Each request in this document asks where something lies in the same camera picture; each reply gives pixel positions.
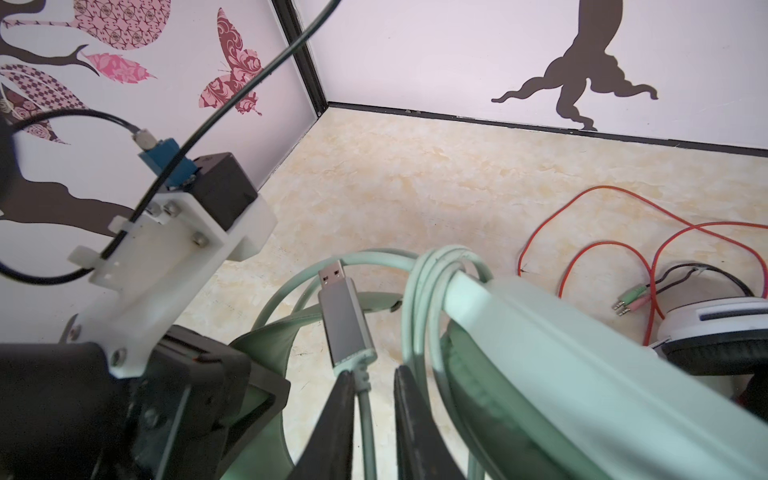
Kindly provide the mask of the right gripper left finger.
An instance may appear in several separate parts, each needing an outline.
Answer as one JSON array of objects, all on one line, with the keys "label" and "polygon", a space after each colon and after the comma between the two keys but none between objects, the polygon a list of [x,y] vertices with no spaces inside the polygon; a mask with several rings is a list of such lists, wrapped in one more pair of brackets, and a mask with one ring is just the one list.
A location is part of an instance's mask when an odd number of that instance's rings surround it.
[{"label": "right gripper left finger", "polygon": [[351,479],[355,420],[355,379],[341,373],[289,480]]}]

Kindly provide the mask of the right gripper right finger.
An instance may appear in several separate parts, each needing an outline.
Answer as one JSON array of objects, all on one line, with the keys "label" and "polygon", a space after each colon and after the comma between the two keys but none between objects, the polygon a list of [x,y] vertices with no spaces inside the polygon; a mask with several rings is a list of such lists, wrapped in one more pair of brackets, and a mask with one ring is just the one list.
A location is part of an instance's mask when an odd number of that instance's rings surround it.
[{"label": "right gripper right finger", "polygon": [[397,468],[400,480],[464,480],[408,366],[394,374]]}]

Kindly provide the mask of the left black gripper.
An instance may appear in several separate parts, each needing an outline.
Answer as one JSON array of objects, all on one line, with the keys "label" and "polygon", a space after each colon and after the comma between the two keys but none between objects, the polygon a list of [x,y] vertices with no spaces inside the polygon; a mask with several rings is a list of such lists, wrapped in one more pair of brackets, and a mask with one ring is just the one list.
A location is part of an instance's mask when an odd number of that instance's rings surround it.
[{"label": "left black gripper", "polygon": [[139,376],[93,343],[1,347],[5,479],[220,479],[285,407],[289,382],[174,326]]}]

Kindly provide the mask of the mint green headphones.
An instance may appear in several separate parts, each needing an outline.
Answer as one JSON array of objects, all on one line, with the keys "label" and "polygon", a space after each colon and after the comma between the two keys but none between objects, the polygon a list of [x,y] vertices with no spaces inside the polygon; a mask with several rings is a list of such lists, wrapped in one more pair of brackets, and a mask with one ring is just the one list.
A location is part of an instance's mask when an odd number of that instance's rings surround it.
[{"label": "mint green headphones", "polygon": [[604,324],[520,278],[498,280],[462,246],[424,255],[372,249],[302,270],[233,347],[287,367],[297,332],[323,321],[333,370],[352,372],[364,465],[375,477],[371,389],[376,360],[366,311],[344,270],[408,273],[401,296],[406,365],[430,366],[471,455],[473,476],[501,478],[763,479],[767,426],[743,408]]}]

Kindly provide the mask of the white black headphones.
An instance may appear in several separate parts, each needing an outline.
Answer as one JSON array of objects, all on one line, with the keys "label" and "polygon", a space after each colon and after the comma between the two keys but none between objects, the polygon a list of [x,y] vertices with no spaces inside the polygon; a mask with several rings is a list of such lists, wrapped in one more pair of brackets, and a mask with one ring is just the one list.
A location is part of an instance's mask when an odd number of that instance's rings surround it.
[{"label": "white black headphones", "polygon": [[750,380],[738,403],[767,419],[767,300],[732,297],[670,310],[652,348],[694,376],[741,376]]}]

